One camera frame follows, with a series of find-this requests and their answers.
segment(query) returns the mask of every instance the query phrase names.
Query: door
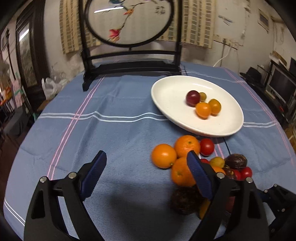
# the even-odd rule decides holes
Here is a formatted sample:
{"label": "door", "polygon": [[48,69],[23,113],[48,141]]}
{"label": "door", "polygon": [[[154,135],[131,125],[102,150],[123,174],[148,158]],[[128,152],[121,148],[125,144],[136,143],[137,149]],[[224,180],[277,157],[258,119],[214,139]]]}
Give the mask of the door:
{"label": "door", "polygon": [[45,0],[32,1],[17,18],[16,53],[20,78],[34,111],[45,100],[41,80],[49,77],[44,47]]}

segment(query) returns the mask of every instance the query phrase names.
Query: pink stripe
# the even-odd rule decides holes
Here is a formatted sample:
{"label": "pink stripe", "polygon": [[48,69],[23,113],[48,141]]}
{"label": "pink stripe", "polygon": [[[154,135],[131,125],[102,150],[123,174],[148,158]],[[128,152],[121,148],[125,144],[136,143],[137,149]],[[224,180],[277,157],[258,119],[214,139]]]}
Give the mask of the pink stripe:
{"label": "pink stripe", "polygon": [[[232,78],[234,78],[235,80],[237,80],[238,81],[238,79],[237,78],[235,78],[227,69],[224,69]],[[271,120],[272,121],[275,121],[275,123],[276,123],[276,127],[277,127],[277,129],[279,130],[279,133],[280,133],[280,135],[281,135],[281,137],[282,137],[282,139],[283,139],[283,142],[284,142],[284,145],[286,146],[286,148],[287,148],[287,150],[288,150],[288,153],[289,153],[289,155],[290,155],[290,158],[291,158],[291,163],[292,163],[292,165],[293,166],[295,166],[294,165],[294,161],[293,161],[293,158],[292,158],[292,155],[291,155],[291,152],[290,152],[290,149],[289,149],[289,147],[288,147],[288,145],[287,145],[287,142],[286,142],[286,140],[285,140],[285,138],[284,138],[284,136],[283,136],[283,133],[281,132],[281,130],[280,130],[280,128],[278,127],[278,121],[275,119],[275,117],[273,117],[272,115],[270,115],[270,113],[268,112],[268,110],[264,107],[264,105],[262,105],[261,103],[260,103],[260,101],[256,98],[256,96],[255,95],[253,95],[253,93],[246,87],[246,86],[244,86],[244,84],[242,84],[242,83],[240,83],[248,92],[249,92],[249,94],[253,97],[253,99],[262,107],[262,109],[265,111],[265,113],[271,118]]]}
{"label": "pink stripe", "polygon": [[66,132],[65,132],[65,134],[64,134],[64,136],[63,136],[63,138],[62,138],[62,140],[61,140],[61,142],[60,142],[60,144],[59,144],[59,147],[58,147],[58,149],[56,150],[56,152],[55,152],[55,154],[54,154],[54,157],[53,157],[53,159],[52,159],[52,162],[51,162],[51,164],[50,164],[50,166],[49,166],[49,170],[48,170],[48,173],[47,173],[47,177],[49,176],[49,173],[50,173],[50,170],[51,170],[52,164],[53,164],[53,162],[54,162],[54,160],[55,160],[55,158],[56,158],[56,156],[57,156],[57,153],[58,153],[58,151],[59,151],[59,149],[60,149],[60,147],[61,147],[61,145],[62,145],[62,143],[63,143],[63,141],[64,141],[64,139],[65,139],[65,136],[66,136],[67,133],[68,133],[68,130],[70,129],[70,126],[72,125],[72,122],[74,121],[76,115],[78,114],[78,112],[79,112],[79,110],[82,108],[82,106],[84,105],[84,103],[85,103],[85,101],[87,100],[87,98],[89,97],[89,95],[90,95],[90,94],[92,93],[92,91],[95,89],[96,85],[91,89],[91,91],[90,91],[90,92],[88,93],[88,95],[85,97],[83,103],[81,104],[81,106],[79,107],[79,109],[78,109],[77,112],[75,113],[74,117],[72,118],[72,120],[71,120],[71,122],[70,122],[70,124],[69,124],[69,126],[68,126],[68,128],[67,128],[67,130],[66,130]]}
{"label": "pink stripe", "polygon": [[57,166],[57,164],[58,164],[58,162],[59,162],[59,158],[60,158],[60,156],[61,156],[61,154],[62,154],[62,152],[63,152],[63,149],[64,149],[64,147],[65,147],[65,145],[66,145],[66,143],[67,143],[67,141],[68,141],[68,139],[69,139],[69,136],[71,135],[71,133],[72,133],[72,131],[73,131],[73,129],[74,129],[76,123],[78,122],[78,120],[79,120],[79,118],[81,117],[83,111],[85,110],[87,104],[88,104],[89,101],[91,100],[92,96],[94,95],[94,93],[96,92],[97,88],[99,87],[100,83],[103,81],[104,78],[105,78],[105,77],[103,77],[103,78],[98,82],[97,87],[95,88],[95,90],[94,90],[93,93],[91,94],[90,98],[87,100],[87,103],[85,104],[83,110],[81,111],[81,113],[79,114],[78,118],[76,119],[76,122],[74,123],[74,125],[73,125],[71,131],[69,132],[69,134],[68,134],[68,136],[67,136],[67,138],[66,138],[66,140],[65,140],[65,142],[64,142],[64,144],[63,144],[63,147],[62,147],[62,149],[61,149],[61,151],[60,151],[60,153],[59,153],[59,156],[58,156],[58,158],[57,158],[57,161],[56,161],[56,163],[55,163],[55,165],[54,165],[54,168],[53,168],[53,171],[52,171],[52,176],[51,176],[50,180],[53,179],[55,168],[56,168],[56,166]]}
{"label": "pink stripe", "polygon": [[221,147],[220,147],[220,145],[219,145],[219,143],[218,143],[218,139],[217,139],[217,138],[216,138],[216,141],[217,141],[217,146],[218,146],[218,149],[219,149],[219,151],[220,151],[221,157],[224,159],[224,155],[223,155],[223,152],[222,152],[222,150],[221,150]]}

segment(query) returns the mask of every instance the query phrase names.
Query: curtain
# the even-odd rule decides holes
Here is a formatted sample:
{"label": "curtain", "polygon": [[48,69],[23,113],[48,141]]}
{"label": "curtain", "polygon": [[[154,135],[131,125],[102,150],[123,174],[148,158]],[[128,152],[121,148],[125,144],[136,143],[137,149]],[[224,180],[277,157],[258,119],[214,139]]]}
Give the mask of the curtain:
{"label": "curtain", "polygon": [[[78,0],[60,0],[59,27],[63,53],[66,54],[81,50]],[[100,45],[100,41],[89,32],[86,25],[84,28],[87,46],[94,47]]]}
{"label": "curtain", "polygon": [[[183,0],[182,39],[189,43],[205,48],[212,47],[216,0]],[[175,15],[168,30],[159,38],[164,41],[176,41],[178,6],[175,3]],[[59,24],[63,53],[70,53],[82,49],[78,1],[60,0]],[[85,26],[88,47],[100,45]]]}
{"label": "curtain", "polygon": [[[168,30],[159,40],[176,41],[178,6]],[[215,0],[183,0],[182,38],[183,43],[211,48],[215,22]]]}

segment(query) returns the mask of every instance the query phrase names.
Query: blue tablecloth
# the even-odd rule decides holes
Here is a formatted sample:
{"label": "blue tablecloth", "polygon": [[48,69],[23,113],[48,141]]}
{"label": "blue tablecloth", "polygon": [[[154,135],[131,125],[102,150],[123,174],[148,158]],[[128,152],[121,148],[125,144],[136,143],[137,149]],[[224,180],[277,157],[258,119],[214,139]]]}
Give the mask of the blue tablecloth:
{"label": "blue tablecloth", "polygon": [[[257,187],[263,190],[277,183],[296,192],[295,153],[258,95],[228,69],[183,65],[188,75],[221,86],[242,107],[244,125],[226,142],[231,153],[247,157]],[[84,205],[106,241],[191,237],[200,220],[196,214],[182,216],[169,209],[175,188],[170,170],[158,169],[150,160],[154,146],[173,145],[178,137],[189,134],[168,121],[151,99],[150,89],[162,77],[145,73],[105,76],[83,92],[80,74],[47,105],[21,144],[5,194],[5,218],[21,238],[39,178],[64,178],[90,162],[99,150],[107,153],[107,166]],[[213,141],[217,144],[212,156],[226,157],[224,141]],[[69,234],[76,237],[60,200]]]}

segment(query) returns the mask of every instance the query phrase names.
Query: round frame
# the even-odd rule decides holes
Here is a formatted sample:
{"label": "round frame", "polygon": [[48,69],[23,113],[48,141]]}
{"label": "round frame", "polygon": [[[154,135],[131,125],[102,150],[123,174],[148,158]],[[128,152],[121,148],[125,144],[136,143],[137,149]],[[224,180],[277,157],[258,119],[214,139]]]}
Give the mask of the round frame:
{"label": "round frame", "polygon": [[84,21],[85,21],[85,24],[87,26],[87,28],[89,29],[89,31],[92,33],[92,35],[94,37],[96,37],[98,40],[100,40],[101,42],[105,43],[105,44],[108,44],[108,45],[111,45],[111,46],[115,46],[115,47],[121,47],[121,48],[134,48],[134,47],[139,47],[139,46],[142,46],[142,45],[146,45],[148,43],[151,43],[153,42],[154,40],[158,39],[161,35],[164,34],[164,32],[169,28],[170,24],[172,23],[173,21],[173,17],[174,17],[174,12],[175,12],[175,9],[174,9],[174,3],[173,3],[173,0],[166,0],[167,2],[169,2],[170,4],[170,7],[171,7],[171,12],[170,12],[170,17],[168,19],[168,22],[167,24],[165,25],[165,27],[158,33],[156,34],[154,37],[148,39],[148,40],[145,40],[143,42],[140,42],[140,43],[136,43],[136,44],[116,44],[116,43],[112,43],[112,42],[109,42],[103,38],[101,38],[91,27],[90,23],[89,23],[89,18],[88,18],[88,15],[89,15],[89,7],[90,7],[90,4],[93,0],[87,0],[86,2],[86,6],[85,6],[85,11],[83,13],[83,18],[84,18]]}

